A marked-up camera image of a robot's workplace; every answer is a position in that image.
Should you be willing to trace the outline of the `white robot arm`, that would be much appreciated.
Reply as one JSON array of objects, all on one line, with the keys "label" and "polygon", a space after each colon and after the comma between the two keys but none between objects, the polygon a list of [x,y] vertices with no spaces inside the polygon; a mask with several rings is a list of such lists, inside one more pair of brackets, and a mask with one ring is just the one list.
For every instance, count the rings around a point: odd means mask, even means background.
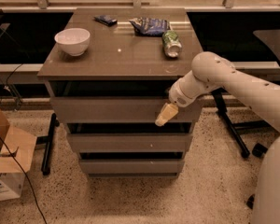
[{"label": "white robot arm", "polygon": [[[222,88],[280,132],[280,86],[238,71],[213,52],[197,54],[191,70],[169,90],[155,124],[164,125],[180,107]],[[259,170],[251,224],[280,224],[280,136],[268,148]]]}]

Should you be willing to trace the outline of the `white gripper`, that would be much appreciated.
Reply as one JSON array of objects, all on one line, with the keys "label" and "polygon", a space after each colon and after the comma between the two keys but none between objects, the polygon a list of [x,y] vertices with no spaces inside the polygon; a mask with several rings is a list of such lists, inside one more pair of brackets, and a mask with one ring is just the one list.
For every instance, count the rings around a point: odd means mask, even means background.
[{"label": "white gripper", "polygon": [[188,98],[180,89],[178,84],[174,84],[169,90],[170,104],[165,103],[160,114],[155,120],[157,126],[163,126],[178,113],[178,107],[187,107],[193,103],[193,100]]}]

